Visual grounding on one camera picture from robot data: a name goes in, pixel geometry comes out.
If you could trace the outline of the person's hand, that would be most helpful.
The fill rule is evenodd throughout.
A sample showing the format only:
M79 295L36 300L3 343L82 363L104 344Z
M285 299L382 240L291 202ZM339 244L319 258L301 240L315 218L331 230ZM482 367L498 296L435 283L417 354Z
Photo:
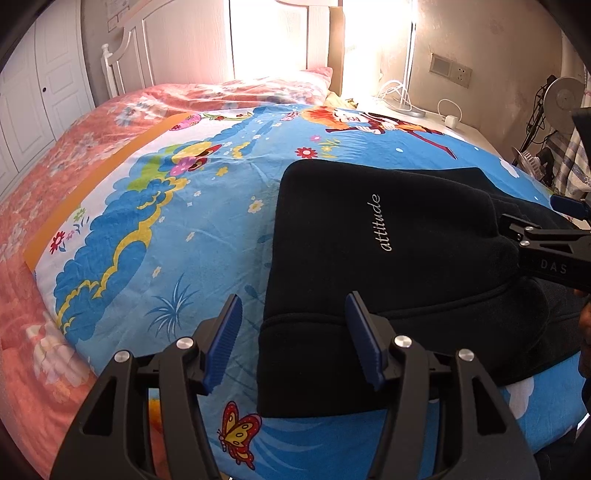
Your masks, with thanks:
M580 374L589 379L591 377L591 305L590 296L580 290L575 290L578 297L586 299L578 321L579 332L582 337L581 355L579 359Z

